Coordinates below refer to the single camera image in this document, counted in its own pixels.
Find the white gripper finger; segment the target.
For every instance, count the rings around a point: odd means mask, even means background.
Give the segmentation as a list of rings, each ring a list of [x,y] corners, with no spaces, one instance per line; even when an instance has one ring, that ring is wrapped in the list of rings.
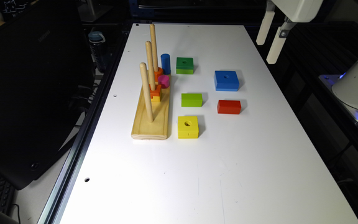
[[[274,40],[272,42],[272,46],[266,58],[268,64],[275,64],[277,62],[284,43],[289,36],[290,30],[295,25],[296,22],[293,22],[288,17],[286,17],[284,23],[277,29]]]
[[[272,1],[267,1],[266,11],[260,29],[256,38],[257,45],[264,45],[275,15],[275,4]]]

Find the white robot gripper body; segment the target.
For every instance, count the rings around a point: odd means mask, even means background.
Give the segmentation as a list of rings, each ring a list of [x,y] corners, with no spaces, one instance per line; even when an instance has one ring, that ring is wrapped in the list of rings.
[[[323,0],[272,0],[272,2],[292,22],[310,22],[316,17]]]

